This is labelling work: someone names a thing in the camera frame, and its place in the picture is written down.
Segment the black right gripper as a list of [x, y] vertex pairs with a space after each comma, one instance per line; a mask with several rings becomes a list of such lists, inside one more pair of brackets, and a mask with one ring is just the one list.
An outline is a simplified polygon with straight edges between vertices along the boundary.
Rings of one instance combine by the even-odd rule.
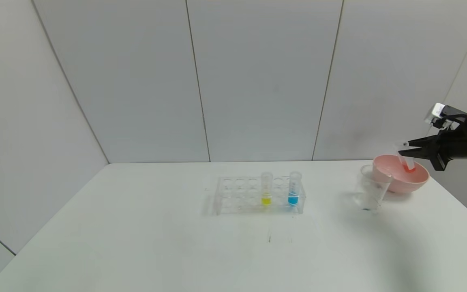
[[409, 147], [398, 150], [399, 155], [433, 160], [437, 171], [446, 170], [453, 160], [467, 160], [467, 126], [442, 129], [434, 135], [408, 140]]

